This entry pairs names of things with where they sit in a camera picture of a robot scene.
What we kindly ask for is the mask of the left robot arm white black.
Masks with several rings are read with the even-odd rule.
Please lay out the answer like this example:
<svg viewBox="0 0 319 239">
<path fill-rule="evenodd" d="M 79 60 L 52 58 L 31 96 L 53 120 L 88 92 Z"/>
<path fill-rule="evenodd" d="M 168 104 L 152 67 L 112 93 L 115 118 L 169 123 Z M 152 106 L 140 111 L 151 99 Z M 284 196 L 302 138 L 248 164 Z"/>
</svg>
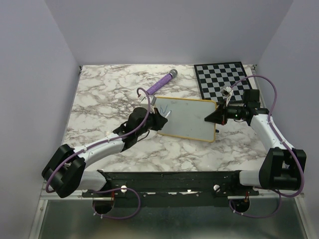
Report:
<svg viewBox="0 0 319 239">
<path fill-rule="evenodd" d="M 137 107 L 128 120 L 109 136 L 80 147 L 60 146 L 41 173 L 47 182 L 46 192 L 55 192 L 60 198 L 68 197 L 76 190 L 91 190 L 100 197 L 107 196 L 111 185 L 105 174 L 101 170 L 89 172 L 86 168 L 107 156 L 131 148 L 139 136 L 149 130 L 159 131 L 167 122 L 168 119 L 157 109 L 148 113 L 145 108 Z"/>
</svg>

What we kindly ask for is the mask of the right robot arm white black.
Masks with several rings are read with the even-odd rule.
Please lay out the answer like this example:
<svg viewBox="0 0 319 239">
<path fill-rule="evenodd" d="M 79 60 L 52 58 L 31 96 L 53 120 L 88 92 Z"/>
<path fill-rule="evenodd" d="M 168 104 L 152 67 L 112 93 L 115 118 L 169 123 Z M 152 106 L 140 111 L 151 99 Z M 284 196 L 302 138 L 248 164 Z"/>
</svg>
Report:
<svg viewBox="0 0 319 239">
<path fill-rule="evenodd" d="M 230 181 L 229 189 L 235 195 L 241 195 L 248 186 L 269 190 L 300 190 L 304 185 L 306 153 L 285 140 L 269 110 L 260 106 L 259 96 L 259 90 L 245 90 L 242 106 L 232 106 L 223 100 L 204 119 L 220 125 L 225 125 L 229 119 L 244 120 L 267 151 L 261 168 L 240 171 L 238 178 Z"/>
</svg>

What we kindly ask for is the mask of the yellow framed whiteboard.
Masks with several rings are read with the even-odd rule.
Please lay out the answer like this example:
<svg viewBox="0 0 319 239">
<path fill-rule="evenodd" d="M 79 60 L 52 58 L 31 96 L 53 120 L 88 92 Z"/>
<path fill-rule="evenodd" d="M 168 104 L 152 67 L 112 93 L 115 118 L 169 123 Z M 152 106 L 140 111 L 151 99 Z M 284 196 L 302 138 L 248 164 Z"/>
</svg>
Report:
<svg viewBox="0 0 319 239">
<path fill-rule="evenodd" d="M 161 116 L 168 116 L 168 122 L 158 134 L 163 136 L 192 139 L 205 142 L 215 141 L 216 124 L 204 121 L 214 112 L 217 104 L 210 100 L 157 97 L 155 107 Z"/>
</svg>

